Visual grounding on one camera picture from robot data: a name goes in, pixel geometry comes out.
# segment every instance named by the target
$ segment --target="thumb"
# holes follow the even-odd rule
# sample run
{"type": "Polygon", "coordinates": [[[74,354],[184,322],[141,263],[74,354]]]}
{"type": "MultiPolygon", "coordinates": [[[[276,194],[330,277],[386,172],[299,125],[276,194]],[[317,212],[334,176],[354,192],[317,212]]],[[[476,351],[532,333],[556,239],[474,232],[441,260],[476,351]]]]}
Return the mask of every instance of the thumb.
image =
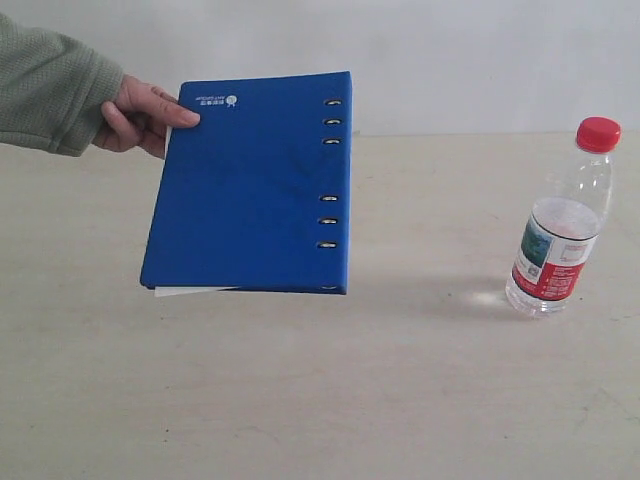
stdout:
{"type": "Polygon", "coordinates": [[[131,103],[139,111],[169,127],[188,128],[200,122],[200,115],[169,100],[167,95],[158,95],[150,86],[137,90],[131,103]]]}

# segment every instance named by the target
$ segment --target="green sleeve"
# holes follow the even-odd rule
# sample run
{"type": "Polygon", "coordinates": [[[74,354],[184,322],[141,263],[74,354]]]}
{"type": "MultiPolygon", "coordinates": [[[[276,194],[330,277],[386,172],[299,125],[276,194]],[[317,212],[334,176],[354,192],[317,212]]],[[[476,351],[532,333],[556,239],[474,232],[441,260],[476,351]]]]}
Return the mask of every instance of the green sleeve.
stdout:
{"type": "Polygon", "coordinates": [[[122,79],[118,65],[82,43],[0,13],[0,143],[82,155],[122,79]]]}

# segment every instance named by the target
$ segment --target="person's hand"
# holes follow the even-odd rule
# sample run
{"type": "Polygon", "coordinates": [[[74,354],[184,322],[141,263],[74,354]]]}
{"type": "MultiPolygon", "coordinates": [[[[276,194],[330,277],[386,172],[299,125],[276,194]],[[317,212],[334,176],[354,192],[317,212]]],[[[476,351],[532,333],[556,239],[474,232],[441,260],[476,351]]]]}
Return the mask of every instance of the person's hand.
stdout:
{"type": "Polygon", "coordinates": [[[164,158],[168,126],[190,128],[200,121],[161,88],[130,75],[125,75],[115,101],[102,105],[102,115],[105,126],[94,145],[118,153],[141,147],[158,158],[164,158]]]}

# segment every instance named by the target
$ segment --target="blue binder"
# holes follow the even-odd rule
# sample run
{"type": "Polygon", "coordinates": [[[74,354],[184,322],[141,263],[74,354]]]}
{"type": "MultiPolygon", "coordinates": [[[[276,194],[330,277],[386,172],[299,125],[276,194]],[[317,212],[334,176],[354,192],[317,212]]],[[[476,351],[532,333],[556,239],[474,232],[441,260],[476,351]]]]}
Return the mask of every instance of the blue binder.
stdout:
{"type": "Polygon", "coordinates": [[[140,282],[346,294],[349,72],[187,82],[140,282]]]}

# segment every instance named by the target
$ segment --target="plastic water bottle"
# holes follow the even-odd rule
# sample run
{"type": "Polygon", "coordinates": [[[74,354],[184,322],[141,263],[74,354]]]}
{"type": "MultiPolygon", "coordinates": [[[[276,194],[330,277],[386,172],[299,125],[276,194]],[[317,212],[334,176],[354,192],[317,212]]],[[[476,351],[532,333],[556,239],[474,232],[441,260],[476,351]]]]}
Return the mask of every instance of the plastic water bottle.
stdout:
{"type": "Polygon", "coordinates": [[[585,119],[572,158],[548,178],[507,280],[517,311],[546,317],[565,309],[609,213],[620,130],[608,118],[585,119]]]}

